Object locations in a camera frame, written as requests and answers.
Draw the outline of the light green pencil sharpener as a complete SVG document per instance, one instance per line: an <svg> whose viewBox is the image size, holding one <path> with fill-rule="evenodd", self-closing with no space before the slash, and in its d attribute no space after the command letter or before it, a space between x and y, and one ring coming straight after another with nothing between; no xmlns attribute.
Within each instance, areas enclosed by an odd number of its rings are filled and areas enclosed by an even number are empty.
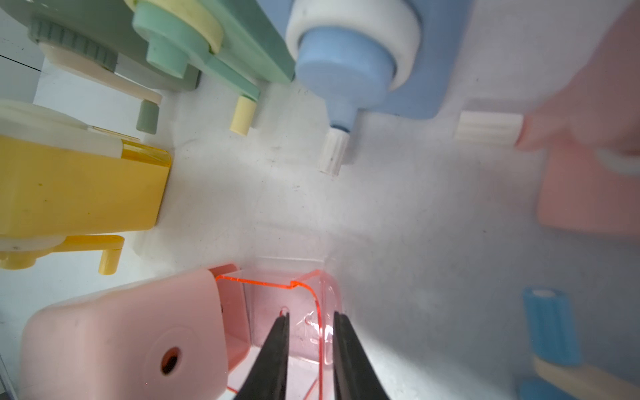
<svg viewBox="0 0 640 400"><path fill-rule="evenodd" d="M220 78L238 101L232 132L247 135L260 98L258 80L288 84L295 62L256 1L129 1L146 60L183 78L190 67Z"/></svg>

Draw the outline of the dark green pencil sharpener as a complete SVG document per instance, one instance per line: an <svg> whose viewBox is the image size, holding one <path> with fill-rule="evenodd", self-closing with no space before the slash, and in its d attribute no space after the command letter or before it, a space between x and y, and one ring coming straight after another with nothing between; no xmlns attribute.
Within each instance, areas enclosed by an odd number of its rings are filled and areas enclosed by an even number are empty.
<svg viewBox="0 0 640 400"><path fill-rule="evenodd" d="M175 78L146 61L148 43L134 31L133 11L124 1L2 1L1 10L26 27L51 64L138 99L140 132L157 131L158 90L198 86L194 67Z"/></svg>

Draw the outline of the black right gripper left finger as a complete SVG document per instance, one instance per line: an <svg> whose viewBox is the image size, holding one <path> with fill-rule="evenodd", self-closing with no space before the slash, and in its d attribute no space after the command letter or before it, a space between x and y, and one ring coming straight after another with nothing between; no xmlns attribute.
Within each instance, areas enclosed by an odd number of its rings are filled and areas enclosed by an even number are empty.
<svg viewBox="0 0 640 400"><path fill-rule="evenodd" d="M235 400L283 400L286 398L289 322L288 313L276 318Z"/></svg>

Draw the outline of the clear pink tray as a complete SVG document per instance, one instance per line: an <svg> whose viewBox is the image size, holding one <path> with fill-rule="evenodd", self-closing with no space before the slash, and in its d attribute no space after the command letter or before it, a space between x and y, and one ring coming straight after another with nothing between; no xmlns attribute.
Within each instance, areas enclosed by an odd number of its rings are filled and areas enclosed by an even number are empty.
<svg viewBox="0 0 640 400"><path fill-rule="evenodd" d="M276 318L288 315L288 399L333 399L333 315L337 281L322 270L238 270L215 276L229 358L228 391L237 393Z"/></svg>

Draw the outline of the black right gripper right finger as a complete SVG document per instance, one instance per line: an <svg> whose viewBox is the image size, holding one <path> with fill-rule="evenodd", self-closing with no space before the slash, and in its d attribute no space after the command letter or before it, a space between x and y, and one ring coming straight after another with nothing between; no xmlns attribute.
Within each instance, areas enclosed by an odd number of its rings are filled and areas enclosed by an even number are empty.
<svg viewBox="0 0 640 400"><path fill-rule="evenodd" d="M336 399L390 400L348 316L333 315L333 382Z"/></svg>

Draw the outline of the yellow pencil sharpener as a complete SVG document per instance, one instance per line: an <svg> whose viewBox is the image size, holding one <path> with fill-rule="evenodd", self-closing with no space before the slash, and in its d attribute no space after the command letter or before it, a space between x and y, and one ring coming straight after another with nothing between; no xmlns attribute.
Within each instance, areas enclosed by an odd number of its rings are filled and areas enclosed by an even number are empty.
<svg viewBox="0 0 640 400"><path fill-rule="evenodd" d="M99 251L112 275L126 232L153 228L172 166L161 149L31 103L1 103L1 266Z"/></svg>

